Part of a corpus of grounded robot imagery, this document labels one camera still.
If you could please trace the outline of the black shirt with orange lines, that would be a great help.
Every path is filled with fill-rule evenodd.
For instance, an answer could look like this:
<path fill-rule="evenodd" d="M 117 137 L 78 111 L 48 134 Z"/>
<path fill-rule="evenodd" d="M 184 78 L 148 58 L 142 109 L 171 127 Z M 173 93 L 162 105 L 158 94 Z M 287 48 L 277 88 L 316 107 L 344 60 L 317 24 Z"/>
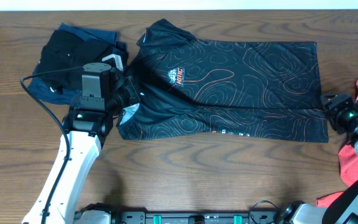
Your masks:
<path fill-rule="evenodd" d="M 139 81 L 140 103 L 118 123 L 123 139 L 328 142 L 316 42 L 203 40 L 161 19 L 137 44 L 126 74 Z"/>

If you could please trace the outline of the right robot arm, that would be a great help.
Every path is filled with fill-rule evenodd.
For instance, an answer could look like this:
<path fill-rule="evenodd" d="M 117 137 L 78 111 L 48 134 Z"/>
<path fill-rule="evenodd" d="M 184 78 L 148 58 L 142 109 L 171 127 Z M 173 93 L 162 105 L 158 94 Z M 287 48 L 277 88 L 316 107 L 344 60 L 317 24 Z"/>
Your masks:
<path fill-rule="evenodd" d="M 358 156 L 358 100 L 346 94 L 323 95 L 321 102 L 330 125 L 347 139 Z M 289 204 L 275 223 L 358 223 L 358 179 L 329 207 L 316 207 L 302 201 Z"/>

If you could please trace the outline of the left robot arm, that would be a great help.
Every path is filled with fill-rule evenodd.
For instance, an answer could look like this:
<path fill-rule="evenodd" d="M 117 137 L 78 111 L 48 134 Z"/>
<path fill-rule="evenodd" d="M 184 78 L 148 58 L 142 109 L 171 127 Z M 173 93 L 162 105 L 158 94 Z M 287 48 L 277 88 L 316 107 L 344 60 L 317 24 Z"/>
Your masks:
<path fill-rule="evenodd" d="M 139 94 L 119 62 L 87 63 L 80 69 L 79 105 L 62 121 L 58 154 L 45 185 L 23 223 L 119 223 L 108 205 L 91 204 L 76 211 L 86 178 L 113 126 L 129 120 Z"/>

